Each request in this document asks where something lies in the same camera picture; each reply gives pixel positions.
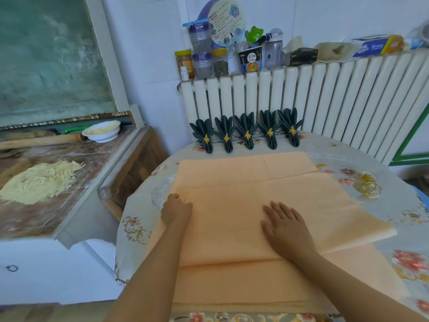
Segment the instant noodle cup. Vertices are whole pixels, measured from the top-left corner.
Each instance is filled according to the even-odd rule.
[[[262,69],[262,46],[239,52],[241,71],[243,74],[257,72]]]

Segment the person's left hand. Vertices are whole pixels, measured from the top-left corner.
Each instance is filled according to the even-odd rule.
[[[186,227],[192,215],[192,203],[183,203],[178,194],[170,194],[161,210],[161,220],[168,227],[179,223]]]

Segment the hand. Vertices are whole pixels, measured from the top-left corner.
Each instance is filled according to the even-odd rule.
[[[282,202],[264,205],[271,223],[262,220],[262,230],[271,247],[283,258],[300,265],[303,260],[317,254],[313,239],[302,216]]]
[[[173,223],[186,227],[191,215],[192,203],[183,203],[177,194],[170,194],[161,210],[161,220],[167,227]]]

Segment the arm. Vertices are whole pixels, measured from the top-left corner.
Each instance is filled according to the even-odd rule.
[[[167,322],[173,302],[180,248],[192,213],[179,195],[169,195],[161,210],[166,230],[113,304],[104,322]]]
[[[427,322],[420,314],[359,281],[317,253],[302,216],[283,203],[264,206],[261,221],[271,247],[296,264],[325,293],[347,322]]]

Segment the forearm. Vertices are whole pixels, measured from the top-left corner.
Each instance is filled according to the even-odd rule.
[[[171,224],[121,293],[105,322],[167,322],[185,225]]]
[[[319,254],[303,259],[298,266],[320,287],[347,322],[427,322],[420,314],[359,281]]]

